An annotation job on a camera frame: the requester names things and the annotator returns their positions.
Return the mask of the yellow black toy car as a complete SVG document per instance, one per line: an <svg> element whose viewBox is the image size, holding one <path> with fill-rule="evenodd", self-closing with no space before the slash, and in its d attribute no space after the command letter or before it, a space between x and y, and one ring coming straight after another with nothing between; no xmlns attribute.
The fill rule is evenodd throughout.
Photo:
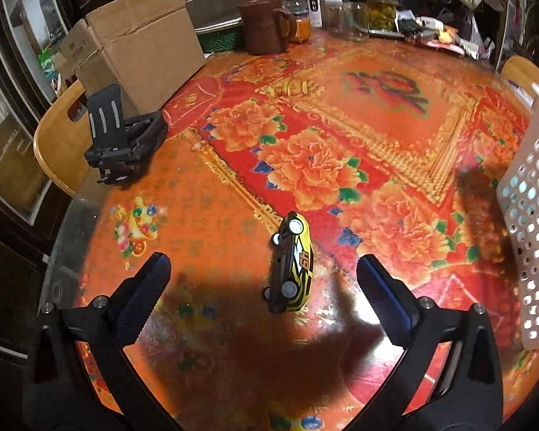
<svg viewBox="0 0 539 431"><path fill-rule="evenodd" d="M314 251L308 221L289 212L271 236L272 272L263 298L273 314L300 311L308 302L312 287Z"/></svg>

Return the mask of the wooden chair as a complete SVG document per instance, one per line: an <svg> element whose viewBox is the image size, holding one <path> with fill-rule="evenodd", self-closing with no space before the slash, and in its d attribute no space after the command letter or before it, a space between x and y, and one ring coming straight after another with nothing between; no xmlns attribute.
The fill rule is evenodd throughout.
<svg viewBox="0 0 539 431"><path fill-rule="evenodd" d="M533 84L539 85L539 67L524 56L512 56L501 68L501 77L535 97Z"/></svg>
<svg viewBox="0 0 539 431"><path fill-rule="evenodd" d="M59 189L75 196L89 169L84 152L91 144L85 89L76 80L38 123L34 133L34 156Z"/></svg>

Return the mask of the red floral tablecloth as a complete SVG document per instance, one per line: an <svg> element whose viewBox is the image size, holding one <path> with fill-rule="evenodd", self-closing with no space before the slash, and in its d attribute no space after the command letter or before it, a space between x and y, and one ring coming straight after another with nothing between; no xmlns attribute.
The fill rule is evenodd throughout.
<svg viewBox="0 0 539 431"><path fill-rule="evenodd" d="M230 52L193 78L222 92L148 174L107 188L73 303L112 293L153 252L172 276L127 355L187 430L340 430L401 355L356 281L375 255L446 309L487 309L503 412L539 380L519 336L496 189L530 120L500 77L400 42L320 33L277 56ZM312 287L273 314L271 236L308 221Z"/></svg>

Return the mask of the glass jar with pickles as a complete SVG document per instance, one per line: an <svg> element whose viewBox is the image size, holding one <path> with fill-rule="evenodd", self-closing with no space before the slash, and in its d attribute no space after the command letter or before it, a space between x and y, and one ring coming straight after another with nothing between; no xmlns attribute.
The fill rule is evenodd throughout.
<svg viewBox="0 0 539 431"><path fill-rule="evenodd" d="M374 31L397 32L395 18L398 0L365 0L368 28Z"/></svg>

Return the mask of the small orange sauce jar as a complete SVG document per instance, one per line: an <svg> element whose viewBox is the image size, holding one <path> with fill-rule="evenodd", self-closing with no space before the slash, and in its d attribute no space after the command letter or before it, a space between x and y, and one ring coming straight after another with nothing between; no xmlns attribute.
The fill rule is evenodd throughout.
<svg viewBox="0 0 539 431"><path fill-rule="evenodd" d="M291 39L292 43L305 43L312 37L312 25L308 18L308 10L296 10L293 12L296 22L296 32Z"/></svg>

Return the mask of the red envelope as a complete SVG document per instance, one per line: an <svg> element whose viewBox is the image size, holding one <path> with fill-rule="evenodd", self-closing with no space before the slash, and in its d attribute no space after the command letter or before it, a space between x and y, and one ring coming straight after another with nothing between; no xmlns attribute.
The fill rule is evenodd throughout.
<svg viewBox="0 0 539 431"><path fill-rule="evenodd" d="M202 118L221 92L220 82L213 76L190 79L162 107L168 126L166 138L174 137Z"/></svg>

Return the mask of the glass display cabinet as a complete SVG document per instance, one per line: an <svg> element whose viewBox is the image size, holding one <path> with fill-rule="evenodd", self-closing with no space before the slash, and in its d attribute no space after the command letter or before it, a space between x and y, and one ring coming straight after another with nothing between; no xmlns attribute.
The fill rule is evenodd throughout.
<svg viewBox="0 0 539 431"><path fill-rule="evenodd" d="M51 230L68 201L34 154L57 98L53 55L66 33L56 0L0 0L0 210L35 232Z"/></svg>

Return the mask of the white perforated plastic basket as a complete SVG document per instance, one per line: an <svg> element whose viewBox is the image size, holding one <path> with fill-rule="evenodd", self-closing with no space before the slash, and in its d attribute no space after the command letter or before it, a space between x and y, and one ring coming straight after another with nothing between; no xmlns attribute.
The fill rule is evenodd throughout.
<svg viewBox="0 0 539 431"><path fill-rule="evenodd" d="M532 118L497 189L518 278L520 337L525 349L539 349L539 84Z"/></svg>

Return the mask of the wooden chair right side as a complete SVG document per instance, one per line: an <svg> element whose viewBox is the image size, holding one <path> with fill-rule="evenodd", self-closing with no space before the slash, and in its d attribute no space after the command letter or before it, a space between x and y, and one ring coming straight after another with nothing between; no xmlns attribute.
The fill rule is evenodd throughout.
<svg viewBox="0 0 539 431"><path fill-rule="evenodd" d="M524 56L512 56L501 68L501 77L535 97L533 84L539 85L539 67Z"/></svg>

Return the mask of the brown ceramic mug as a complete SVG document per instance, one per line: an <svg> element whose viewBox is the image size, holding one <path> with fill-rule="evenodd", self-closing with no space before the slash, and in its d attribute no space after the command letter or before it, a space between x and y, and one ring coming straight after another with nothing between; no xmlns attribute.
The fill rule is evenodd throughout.
<svg viewBox="0 0 539 431"><path fill-rule="evenodd" d="M295 36L297 22L280 0L253 0L238 4L245 50L252 56L285 52Z"/></svg>

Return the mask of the brown cardboard box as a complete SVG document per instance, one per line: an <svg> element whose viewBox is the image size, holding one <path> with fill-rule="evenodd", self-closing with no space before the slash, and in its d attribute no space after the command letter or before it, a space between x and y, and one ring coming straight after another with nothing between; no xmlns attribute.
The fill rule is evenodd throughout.
<svg viewBox="0 0 539 431"><path fill-rule="evenodd" d="M159 110L204 63L185 0L115 0L80 19L54 56L87 96L118 84L127 118Z"/></svg>

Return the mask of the wooden chair left side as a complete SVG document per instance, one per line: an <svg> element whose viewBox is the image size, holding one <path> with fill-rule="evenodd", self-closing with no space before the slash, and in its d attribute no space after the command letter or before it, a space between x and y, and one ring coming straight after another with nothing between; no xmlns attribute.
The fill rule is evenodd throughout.
<svg viewBox="0 0 539 431"><path fill-rule="evenodd" d="M76 80L38 123L34 133L34 156L59 189L75 196L89 169L84 152L91 144L85 89Z"/></svg>

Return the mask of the black phone stand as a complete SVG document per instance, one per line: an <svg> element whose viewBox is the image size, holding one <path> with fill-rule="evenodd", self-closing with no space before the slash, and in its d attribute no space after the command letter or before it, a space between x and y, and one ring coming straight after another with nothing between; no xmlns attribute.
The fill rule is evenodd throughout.
<svg viewBox="0 0 539 431"><path fill-rule="evenodd" d="M92 145L84 158L99 171L99 182L121 186L138 181L167 136L163 113L153 111L126 118L118 84L92 94L87 106Z"/></svg>

